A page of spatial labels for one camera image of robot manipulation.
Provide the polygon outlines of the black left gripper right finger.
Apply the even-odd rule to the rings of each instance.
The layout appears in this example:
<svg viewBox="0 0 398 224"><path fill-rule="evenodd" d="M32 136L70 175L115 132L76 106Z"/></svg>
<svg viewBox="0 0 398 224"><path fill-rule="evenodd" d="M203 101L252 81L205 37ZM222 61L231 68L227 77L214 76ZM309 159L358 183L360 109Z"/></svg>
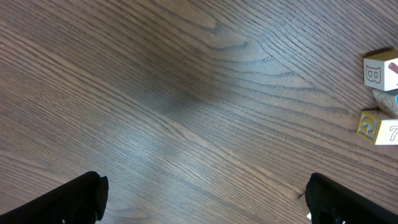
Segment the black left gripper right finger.
<svg viewBox="0 0 398 224"><path fill-rule="evenodd" d="M320 173L305 189L312 224L397 224L397 214Z"/></svg>

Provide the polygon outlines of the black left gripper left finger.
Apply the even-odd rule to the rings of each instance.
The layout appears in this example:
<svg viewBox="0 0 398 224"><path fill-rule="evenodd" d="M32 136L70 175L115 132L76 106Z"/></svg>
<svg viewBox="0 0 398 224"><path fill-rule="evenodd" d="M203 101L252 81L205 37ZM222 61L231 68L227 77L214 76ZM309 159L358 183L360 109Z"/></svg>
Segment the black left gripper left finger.
<svg viewBox="0 0 398 224"><path fill-rule="evenodd" d="M108 201L106 176L89 171L46 194L1 215L10 224L94 224Z"/></svg>

